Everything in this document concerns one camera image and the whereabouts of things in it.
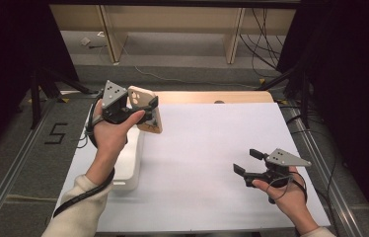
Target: table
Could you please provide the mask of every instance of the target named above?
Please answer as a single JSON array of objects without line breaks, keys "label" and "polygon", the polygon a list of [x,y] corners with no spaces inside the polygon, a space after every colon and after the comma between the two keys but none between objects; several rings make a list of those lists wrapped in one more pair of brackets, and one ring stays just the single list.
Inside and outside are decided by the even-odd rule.
[{"label": "table", "polygon": [[[98,232],[203,233],[293,227],[263,192],[246,188],[232,168],[236,163],[248,171],[265,171],[262,161],[249,156],[250,148],[271,153],[278,145],[297,154],[280,110],[267,92],[156,94],[164,131],[145,133],[139,185],[133,191],[112,191]],[[215,101],[226,104],[212,104]],[[95,152],[93,145],[76,151],[61,194],[87,170]],[[298,170],[308,185],[312,215],[320,225],[330,225],[306,170]]]}]

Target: floor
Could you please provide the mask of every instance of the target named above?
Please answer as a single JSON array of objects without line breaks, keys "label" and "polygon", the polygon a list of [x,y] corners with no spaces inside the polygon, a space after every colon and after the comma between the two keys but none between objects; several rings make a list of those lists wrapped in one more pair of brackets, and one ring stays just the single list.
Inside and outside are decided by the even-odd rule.
[{"label": "floor", "polygon": [[[227,64],[222,39],[218,35],[134,33],[128,37],[120,62],[113,64],[102,34],[61,33],[82,84],[97,90],[113,77],[125,83],[140,81],[142,87],[151,90],[253,90],[260,85],[260,79],[267,82],[279,74],[270,65],[276,63],[284,42],[284,37],[268,38],[275,54],[257,49],[257,53],[270,64],[267,65],[253,57],[240,39],[235,62]],[[82,45],[83,38],[90,42]],[[254,48],[253,42],[258,36],[243,36],[243,39]],[[259,45],[267,47],[264,39]],[[299,104],[297,100],[285,100],[282,94],[285,83],[269,92],[276,102],[285,103],[279,106],[286,120],[290,120],[299,115],[296,109]],[[64,92],[73,90],[59,86]],[[6,191],[6,198],[0,202],[0,236],[39,236],[43,231],[55,207],[61,181],[71,164],[92,101],[87,96],[71,98],[67,108],[42,97],[45,121],[40,130],[30,129],[28,93],[21,102],[22,111],[14,116],[0,137],[0,190]],[[299,119],[290,121],[288,127],[300,155],[317,164],[308,172],[333,223],[330,230],[337,236],[369,236],[369,204],[343,166],[342,157],[314,102],[311,102],[308,118],[309,130]],[[60,132],[58,129],[67,129],[63,144],[44,145],[49,141],[58,142],[60,136],[49,135],[50,131]],[[25,143],[32,137],[32,144]],[[266,237],[295,236],[293,230],[262,231],[260,234]],[[226,235],[249,236],[250,233]]]}]

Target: white sweater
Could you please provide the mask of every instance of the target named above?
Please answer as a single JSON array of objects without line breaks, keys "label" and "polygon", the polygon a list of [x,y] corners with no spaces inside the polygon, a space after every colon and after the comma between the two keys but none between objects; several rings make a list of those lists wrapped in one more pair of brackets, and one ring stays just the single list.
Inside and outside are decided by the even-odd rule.
[{"label": "white sweater", "polygon": [[[85,175],[79,176],[74,182],[74,188],[62,197],[61,203],[72,199],[75,196],[85,193],[96,185]],[[111,186],[107,186],[103,191],[94,196],[87,197],[78,203],[62,211],[55,218],[51,219],[42,237],[82,237],[95,236],[98,228],[99,217],[107,204],[108,194]],[[329,230],[320,227],[314,231],[302,235],[301,237],[333,237]]]}]

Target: person's right hand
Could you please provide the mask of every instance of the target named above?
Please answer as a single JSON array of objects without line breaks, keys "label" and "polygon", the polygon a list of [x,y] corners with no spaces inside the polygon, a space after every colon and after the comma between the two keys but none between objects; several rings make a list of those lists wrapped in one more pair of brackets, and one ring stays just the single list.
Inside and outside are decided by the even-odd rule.
[{"label": "person's right hand", "polygon": [[[289,167],[289,171],[298,173],[295,167]],[[293,174],[293,179],[304,186],[298,174]],[[319,227],[308,210],[304,192],[295,184],[289,183],[288,187],[274,188],[264,181],[254,180],[253,185],[274,199],[276,205],[291,219],[301,235]]]}]

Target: hand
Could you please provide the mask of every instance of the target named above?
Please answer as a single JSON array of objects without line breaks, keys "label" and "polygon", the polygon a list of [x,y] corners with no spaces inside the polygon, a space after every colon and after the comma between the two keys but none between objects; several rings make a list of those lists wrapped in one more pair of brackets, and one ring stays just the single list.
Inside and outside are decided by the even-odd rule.
[{"label": "hand", "polygon": [[[298,173],[295,167],[289,167],[289,171]],[[298,174],[294,174],[293,178],[300,185],[304,185]],[[253,185],[274,199],[276,205],[291,219],[301,235],[319,227],[308,210],[304,192],[295,184],[290,183],[288,187],[274,188],[264,181],[254,180]]]},{"label": "hand", "polygon": [[[93,117],[101,115],[102,112],[102,100],[98,100]],[[121,124],[112,124],[103,120],[95,125],[94,134],[98,152],[86,173],[86,177],[95,185],[103,183],[111,173],[117,156],[125,146],[128,131],[141,120],[144,114],[144,111],[138,111]]]}]

